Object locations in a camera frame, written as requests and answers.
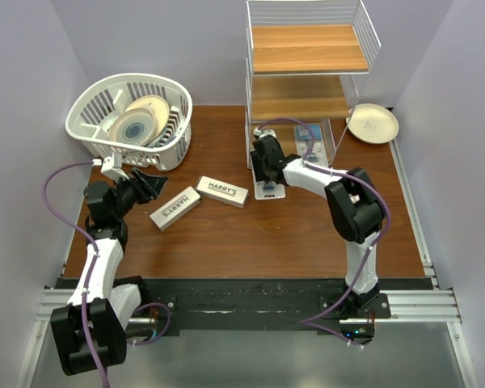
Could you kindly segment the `white Harry's box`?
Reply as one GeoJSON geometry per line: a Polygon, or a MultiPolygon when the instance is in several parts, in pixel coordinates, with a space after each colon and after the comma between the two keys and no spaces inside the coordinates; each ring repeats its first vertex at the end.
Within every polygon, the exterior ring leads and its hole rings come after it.
{"type": "Polygon", "coordinates": [[[200,194],[189,186],[151,213],[150,219],[159,230],[164,231],[197,206],[200,201],[200,194]]]}
{"type": "Polygon", "coordinates": [[[198,179],[195,189],[202,196],[239,209],[244,208],[249,195],[249,191],[246,188],[204,175],[198,179]]]}

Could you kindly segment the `blue razor blister pack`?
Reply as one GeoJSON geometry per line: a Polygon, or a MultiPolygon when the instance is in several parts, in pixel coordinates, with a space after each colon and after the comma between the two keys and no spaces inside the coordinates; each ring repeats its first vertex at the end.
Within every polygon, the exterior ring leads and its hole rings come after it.
{"type": "Polygon", "coordinates": [[[259,161],[257,153],[253,150],[250,152],[251,169],[254,184],[254,197],[256,200],[279,200],[286,197],[285,186],[267,180],[259,161]]]}
{"type": "Polygon", "coordinates": [[[326,148],[323,142],[323,134],[319,124],[308,124],[313,137],[310,132],[303,126],[294,127],[294,138],[297,153],[303,156],[309,149],[310,143],[313,142],[313,147],[308,153],[306,160],[321,167],[329,167],[326,148]]]}

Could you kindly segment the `white wire wooden shelf rack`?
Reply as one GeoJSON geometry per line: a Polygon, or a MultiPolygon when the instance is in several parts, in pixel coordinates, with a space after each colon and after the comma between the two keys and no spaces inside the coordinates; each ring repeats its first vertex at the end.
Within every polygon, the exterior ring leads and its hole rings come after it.
{"type": "Polygon", "coordinates": [[[246,135],[278,117],[327,122],[358,104],[381,42],[362,1],[247,2],[246,135]]]}

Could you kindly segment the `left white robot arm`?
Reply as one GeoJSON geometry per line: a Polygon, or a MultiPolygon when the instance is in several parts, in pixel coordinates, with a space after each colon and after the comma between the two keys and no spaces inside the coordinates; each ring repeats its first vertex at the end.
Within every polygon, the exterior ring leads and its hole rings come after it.
{"type": "Polygon", "coordinates": [[[83,191],[88,214],[84,227],[74,229],[86,239],[85,266],[66,305],[50,316],[61,368],[68,376],[124,363],[129,319],[146,315],[151,307],[140,276],[116,280],[115,274],[128,242],[126,214],[136,204],[156,200],[168,178],[137,168],[108,178],[83,191]]]}

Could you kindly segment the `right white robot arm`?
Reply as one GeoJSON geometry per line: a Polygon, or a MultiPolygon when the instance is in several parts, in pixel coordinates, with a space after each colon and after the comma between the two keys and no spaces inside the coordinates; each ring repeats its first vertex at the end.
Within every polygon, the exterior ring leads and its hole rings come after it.
{"type": "Polygon", "coordinates": [[[363,317],[379,293],[377,244],[391,223],[390,209],[367,172],[321,167],[296,154],[286,156],[270,134],[257,137],[253,146],[258,180],[304,189],[327,200],[333,226],[345,241],[347,272],[343,295],[323,313],[344,304],[349,315],[363,317]]]}

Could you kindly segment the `beige blue patterned plate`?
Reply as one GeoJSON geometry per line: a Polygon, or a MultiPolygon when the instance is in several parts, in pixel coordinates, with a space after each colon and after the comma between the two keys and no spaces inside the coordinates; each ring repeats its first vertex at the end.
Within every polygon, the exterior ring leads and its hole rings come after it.
{"type": "Polygon", "coordinates": [[[113,123],[109,130],[110,141],[131,146],[144,146],[154,133],[154,116],[144,108],[126,111],[113,123]]]}

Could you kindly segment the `white plastic dish basket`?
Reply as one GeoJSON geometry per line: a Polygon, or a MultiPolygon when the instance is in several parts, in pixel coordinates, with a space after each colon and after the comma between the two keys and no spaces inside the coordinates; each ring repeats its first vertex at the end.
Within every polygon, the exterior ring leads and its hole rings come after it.
{"type": "Polygon", "coordinates": [[[192,97],[180,83],[155,74],[123,73],[89,86],[74,102],[65,130],[96,158],[112,153],[137,167],[175,169],[185,158],[192,138],[192,97]],[[127,145],[109,137],[114,121],[131,103],[147,95],[163,98],[170,108],[162,134],[145,146],[127,145]]]}

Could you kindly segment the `plain beige plate in basket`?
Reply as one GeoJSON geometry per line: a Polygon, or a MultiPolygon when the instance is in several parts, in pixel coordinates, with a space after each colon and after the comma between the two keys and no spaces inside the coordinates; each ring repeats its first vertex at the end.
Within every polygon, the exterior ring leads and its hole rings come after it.
{"type": "Polygon", "coordinates": [[[137,108],[149,110],[155,119],[156,133],[160,134],[166,127],[170,116],[170,107],[167,101],[158,95],[147,95],[133,101],[126,109],[130,111],[137,108]]]}

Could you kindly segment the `cream round plate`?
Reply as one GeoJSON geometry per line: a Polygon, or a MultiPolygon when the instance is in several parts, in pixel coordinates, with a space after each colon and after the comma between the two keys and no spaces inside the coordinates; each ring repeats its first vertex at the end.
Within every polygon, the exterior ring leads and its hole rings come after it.
{"type": "Polygon", "coordinates": [[[394,114],[379,105],[356,105],[347,118],[351,134],[367,144],[381,145],[393,141],[399,134],[399,123],[394,114]]]}

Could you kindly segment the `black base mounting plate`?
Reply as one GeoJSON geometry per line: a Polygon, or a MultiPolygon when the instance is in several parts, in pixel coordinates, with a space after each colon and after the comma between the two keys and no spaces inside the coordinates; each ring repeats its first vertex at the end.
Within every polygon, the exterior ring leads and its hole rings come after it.
{"type": "Polygon", "coordinates": [[[300,331],[302,320],[334,331],[346,319],[371,326],[390,318],[390,304],[379,293],[362,307],[338,304],[344,283],[338,279],[143,279],[131,276],[115,285],[142,287],[142,301],[160,302],[156,326],[167,336],[186,330],[300,331]]]}

